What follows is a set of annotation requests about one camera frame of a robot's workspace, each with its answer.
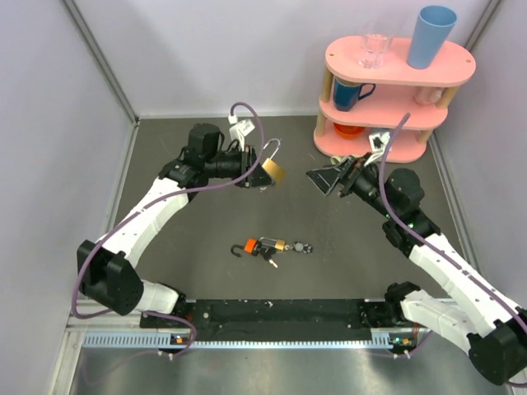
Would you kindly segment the black white keychain charm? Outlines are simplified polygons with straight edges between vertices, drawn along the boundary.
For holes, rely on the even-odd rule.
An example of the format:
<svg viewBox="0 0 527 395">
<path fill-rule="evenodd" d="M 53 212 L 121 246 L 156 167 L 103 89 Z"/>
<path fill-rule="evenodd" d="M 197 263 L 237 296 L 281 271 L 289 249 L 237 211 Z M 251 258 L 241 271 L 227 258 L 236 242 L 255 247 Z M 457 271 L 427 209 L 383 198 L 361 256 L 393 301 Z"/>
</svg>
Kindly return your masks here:
<svg viewBox="0 0 527 395">
<path fill-rule="evenodd" d="M 305 244 L 302 242 L 294 242 L 292 244 L 286 244 L 284 249 L 286 251 L 292 251 L 295 253 L 304 253 L 304 254 L 310 254 L 313 252 L 313 247 L 310 244 Z"/>
</svg>

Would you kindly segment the dark blue mug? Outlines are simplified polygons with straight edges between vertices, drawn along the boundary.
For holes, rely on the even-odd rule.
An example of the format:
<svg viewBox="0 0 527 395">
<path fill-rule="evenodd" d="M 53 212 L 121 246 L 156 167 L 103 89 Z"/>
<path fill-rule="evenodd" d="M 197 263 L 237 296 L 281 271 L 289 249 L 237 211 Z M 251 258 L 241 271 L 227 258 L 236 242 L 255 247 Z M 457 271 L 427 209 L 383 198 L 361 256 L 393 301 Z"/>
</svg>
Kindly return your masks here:
<svg viewBox="0 0 527 395">
<path fill-rule="evenodd" d="M 375 89 L 374 83 L 356 83 L 335 77 L 333 79 L 334 107 L 338 111 L 347 112 L 359 101 L 371 96 Z"/>
</svg>

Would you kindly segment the light green mug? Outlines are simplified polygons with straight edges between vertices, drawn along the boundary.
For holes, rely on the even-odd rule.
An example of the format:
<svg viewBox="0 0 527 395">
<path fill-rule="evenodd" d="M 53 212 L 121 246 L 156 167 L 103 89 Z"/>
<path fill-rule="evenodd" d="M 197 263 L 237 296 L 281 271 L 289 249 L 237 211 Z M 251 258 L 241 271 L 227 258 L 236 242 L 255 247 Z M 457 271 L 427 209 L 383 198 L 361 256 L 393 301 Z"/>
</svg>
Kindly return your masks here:
<svg viewBox="0 0 527 395">
<path fill-rule="evenodd" d="M 331 165 L 340 165 L 348 159 L 348 156 L 330 156 L 330 163 Z"/>
</svg>

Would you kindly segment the light blue tall cup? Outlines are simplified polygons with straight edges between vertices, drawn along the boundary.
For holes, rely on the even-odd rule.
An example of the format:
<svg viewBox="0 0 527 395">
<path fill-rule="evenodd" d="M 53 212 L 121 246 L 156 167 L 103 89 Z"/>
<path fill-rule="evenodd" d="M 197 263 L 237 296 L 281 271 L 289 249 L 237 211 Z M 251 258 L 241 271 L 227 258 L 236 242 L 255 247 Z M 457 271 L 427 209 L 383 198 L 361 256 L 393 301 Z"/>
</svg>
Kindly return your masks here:
<svg viewBox="0 0 527 395">
<path fill-rule="evenodd" d="M 449 7 L 429 5 L 417 16 L 407 64 L 415 69 L 428 68 L 457 22 L 457 14 Z"/>
</svg>

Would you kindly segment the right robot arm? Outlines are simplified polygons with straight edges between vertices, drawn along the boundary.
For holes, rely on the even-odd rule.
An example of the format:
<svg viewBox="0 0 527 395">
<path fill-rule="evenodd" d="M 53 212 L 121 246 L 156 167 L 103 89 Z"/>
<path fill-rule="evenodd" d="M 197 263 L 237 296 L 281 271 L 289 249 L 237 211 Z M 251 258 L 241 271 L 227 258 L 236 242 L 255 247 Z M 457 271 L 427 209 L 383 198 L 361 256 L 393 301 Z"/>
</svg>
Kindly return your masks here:
<svg viewBox="0 0 527 395">
<path fill-rule="evenodd" d="M 526 371 L 526 310 L 467 263 L 421 210 L 424 191 L 413 170 L 384 170 L 366 154 L 306 175 L 323 195 L 354 194 L 383 215 L 386 239 L 455 302 L 440 302 L 413 283 L 393 284 L 385 294 L 386 319 L 431 329 L 457 346 L 488 382 L 514 386 L 512 379 Z"/>
</svg>

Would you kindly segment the clear drinking glass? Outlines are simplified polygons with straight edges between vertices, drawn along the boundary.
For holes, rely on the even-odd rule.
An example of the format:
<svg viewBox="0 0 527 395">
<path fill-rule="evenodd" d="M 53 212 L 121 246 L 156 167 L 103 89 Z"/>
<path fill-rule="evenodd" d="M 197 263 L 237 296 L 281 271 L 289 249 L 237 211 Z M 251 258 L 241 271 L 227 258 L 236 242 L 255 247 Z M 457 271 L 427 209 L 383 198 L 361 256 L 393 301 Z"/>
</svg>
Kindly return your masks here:
<svg viewBox="0 0 527 395">
<path fill-rule="evenodd" d="M 386 21 L 367 22 L 362 31 L 359 64 L 367 69 L 376 69 L 383 63 L 394 37 L 393 26 Z"/>
</svg>

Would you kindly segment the orange bowl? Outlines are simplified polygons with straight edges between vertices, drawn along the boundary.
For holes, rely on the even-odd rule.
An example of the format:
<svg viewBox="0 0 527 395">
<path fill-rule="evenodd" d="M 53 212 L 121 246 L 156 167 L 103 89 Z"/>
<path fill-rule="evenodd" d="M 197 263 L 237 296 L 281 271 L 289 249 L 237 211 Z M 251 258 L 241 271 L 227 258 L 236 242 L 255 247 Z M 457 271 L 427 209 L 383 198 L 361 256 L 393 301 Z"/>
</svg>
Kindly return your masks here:
<svg viewBox="0 0 527 395">
<path fill-rule="evenodd" d="M 346 125 L 341 123 L 333 124 L 334 131 L 342 138 L 354 139 L 365 132 L 366 127 L 357 125 Z"/>
</svg>

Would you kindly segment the pink mug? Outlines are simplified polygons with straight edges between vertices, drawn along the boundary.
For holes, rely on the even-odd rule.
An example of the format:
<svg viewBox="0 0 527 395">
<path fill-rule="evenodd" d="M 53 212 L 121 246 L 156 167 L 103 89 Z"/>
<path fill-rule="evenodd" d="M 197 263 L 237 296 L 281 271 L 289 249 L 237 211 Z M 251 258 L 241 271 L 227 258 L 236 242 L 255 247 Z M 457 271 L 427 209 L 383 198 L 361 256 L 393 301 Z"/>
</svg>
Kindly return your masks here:
<svg viewBox="0 0 527 395">
<path fill-rule="evenodd" d="M 415 90 L 413 99 L 419 105 L 432 105 L 440 100 L 443 90 L 440 87 L 419 86 Z"/>
</svg>

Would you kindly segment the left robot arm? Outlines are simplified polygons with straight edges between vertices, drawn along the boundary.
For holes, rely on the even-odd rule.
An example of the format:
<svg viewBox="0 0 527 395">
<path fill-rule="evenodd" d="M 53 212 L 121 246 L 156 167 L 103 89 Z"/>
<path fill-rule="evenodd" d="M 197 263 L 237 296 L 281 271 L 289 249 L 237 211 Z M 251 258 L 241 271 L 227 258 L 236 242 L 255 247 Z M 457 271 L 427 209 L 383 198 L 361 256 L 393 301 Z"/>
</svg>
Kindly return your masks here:
<svg viewBox="0 0 527 395">
<path fill-rule="evenodd" d="M 140 202 L 115 228 L 96 242 L 84 241 L 77 250 L 78 290 L 121 316 L 153 311 L 169 326 L 186 319 L 182 294 L 161 283 L 139 277 L 135 270 L 147 246 L 162 227 L 212 179 L 239 188 L 273 185 L 256 149 L 245 144 L 254 131 L 249 119 L 230 118 L 231 143 L 218 126 L 198 123 L 179 155 L 165 164 Z"/>
</svg>

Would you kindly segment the large brass padlock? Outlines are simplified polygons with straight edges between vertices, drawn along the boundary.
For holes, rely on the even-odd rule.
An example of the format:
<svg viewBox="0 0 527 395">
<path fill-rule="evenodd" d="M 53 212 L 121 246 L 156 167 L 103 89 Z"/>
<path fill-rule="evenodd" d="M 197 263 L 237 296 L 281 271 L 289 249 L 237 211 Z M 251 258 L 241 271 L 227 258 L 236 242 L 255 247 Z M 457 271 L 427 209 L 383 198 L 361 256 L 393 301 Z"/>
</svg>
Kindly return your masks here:
<svg viewBox="0 0 527 395">
<path fill-rule="evenodd" d="M 280 184 L 285 176 L 285 170 L 276 163 L 275 156 L 280 151 L 281 140 L 279 138 L 271 138 L 264 146 L 263 150 L 266 151 L 269 147 L 274 146 L 273 152 L 268 156 L 262 164 L 263 170 L 269 175 L 275 185 Z"/>
</svg>

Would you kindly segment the small brass padlock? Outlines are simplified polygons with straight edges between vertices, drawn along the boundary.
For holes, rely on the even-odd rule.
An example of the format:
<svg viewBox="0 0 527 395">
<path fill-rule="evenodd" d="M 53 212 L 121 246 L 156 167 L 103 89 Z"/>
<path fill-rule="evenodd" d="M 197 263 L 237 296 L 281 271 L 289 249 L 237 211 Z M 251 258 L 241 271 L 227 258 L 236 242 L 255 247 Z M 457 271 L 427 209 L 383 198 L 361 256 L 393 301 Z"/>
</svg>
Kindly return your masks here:
<svg viewBox="0 0 527 395">
<path fill-rule="evenodd" d="M 267 237 L 261 237 L 259 239 L 262 245 L 275 248 L 278 252 L 286 250 L 286 241 L 284 239 L 271 239 Z"/>
</svg>

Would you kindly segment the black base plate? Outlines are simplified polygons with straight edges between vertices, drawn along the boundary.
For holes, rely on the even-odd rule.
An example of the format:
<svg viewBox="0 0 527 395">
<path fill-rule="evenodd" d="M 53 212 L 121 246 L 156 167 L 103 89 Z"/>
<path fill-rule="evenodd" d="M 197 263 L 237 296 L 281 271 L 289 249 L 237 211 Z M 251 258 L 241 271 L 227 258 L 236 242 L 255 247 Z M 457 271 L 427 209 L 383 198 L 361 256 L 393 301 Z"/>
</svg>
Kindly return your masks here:
<svg viewBox="0 0 527 395">
<path fill-rule="evenodd" d="M 423 329 L 383 300 L 190 300 L 176 315 L 196 327 L 201 342 L 370 340 L 373 329 L 411 336 Z"/>
</svg>

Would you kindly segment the pink three-tier shelf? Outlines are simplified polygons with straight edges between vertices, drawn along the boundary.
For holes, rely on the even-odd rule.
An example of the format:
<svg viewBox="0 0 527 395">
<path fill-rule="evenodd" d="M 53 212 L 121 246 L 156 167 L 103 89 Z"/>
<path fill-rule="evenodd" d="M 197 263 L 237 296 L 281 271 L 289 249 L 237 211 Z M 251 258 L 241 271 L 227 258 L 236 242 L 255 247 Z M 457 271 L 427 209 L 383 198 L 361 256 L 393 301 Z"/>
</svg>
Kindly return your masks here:
<svg viewBox="0 0 527 395">
<path fill-rule="evenodd" d="M 358 62 L 361 41 L 360 36 L 346 36 L 336 39 L 325 50 L 314 144 L 327 156 L 362 156 L 371 150 L 368 135 L 372 129 L 393 129 L 405 114 L 409 114 L 388 160 L 413 162 L 424 154 L 431 133 L 445 122 L 450 102 L 475 73 L 476 61 L 467 49 L 446 41 L 428 68 L 415 69 L 407 64 L 411 40 L 395 38 L 382 65 L 367 69 Z M 341 112 L 333 104 L 335 77 L 356 83 L 374 83 L 376 89 L 349 111 Z M 413 99 L 419 86 L 443 88 L 442 97 L 435 104 L 419 105 Z M 334 123 L 363 126 L 366 130 L 357 138 L 345 139 L 334 131 Z"/>
</svg>

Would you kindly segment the small padlock keys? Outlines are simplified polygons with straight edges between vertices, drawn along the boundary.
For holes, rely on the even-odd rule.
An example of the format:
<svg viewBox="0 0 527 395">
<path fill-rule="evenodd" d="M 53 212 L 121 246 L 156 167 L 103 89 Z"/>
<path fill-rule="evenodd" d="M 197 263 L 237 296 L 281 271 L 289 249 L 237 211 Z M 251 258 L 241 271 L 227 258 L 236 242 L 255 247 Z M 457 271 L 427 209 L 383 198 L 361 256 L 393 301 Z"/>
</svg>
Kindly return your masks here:
<svg viewBox="0 0 527 395">
<path fill-rule="evenodd" d="M 275 254 L 275 251 L 274 250 L 271 250 L 271 249 L 267 249 L 267 250 L 263 250 L 260 255 L 262 256 L 262 258 L 268 262 L 269 264 L 271 264 L 273 267 L 275 268 L 278 268 L 278 265 L 274 262 L 273 260 L 273 256 Z"/>
</svg>

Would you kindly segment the orange black hook lock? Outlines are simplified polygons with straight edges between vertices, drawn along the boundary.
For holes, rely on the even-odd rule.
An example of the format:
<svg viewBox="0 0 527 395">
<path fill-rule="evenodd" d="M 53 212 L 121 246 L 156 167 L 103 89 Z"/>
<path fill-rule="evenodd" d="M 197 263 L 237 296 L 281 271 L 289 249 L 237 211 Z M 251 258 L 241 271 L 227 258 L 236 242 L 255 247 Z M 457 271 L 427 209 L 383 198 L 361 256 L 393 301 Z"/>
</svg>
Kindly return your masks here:
<svg viewBox="0 0 527 395">
<path fill-rule="evenodd" d="M 243 245 L 234 244 L 231 246 L 231 254 L 240 258 L 242 253 L 247 253 L 252 256 L 261 256 L 264 259 L 271 257 L 271 252 L 268 246 L 264 245 L 260 240 L 248 239 Z"/>
</svg>

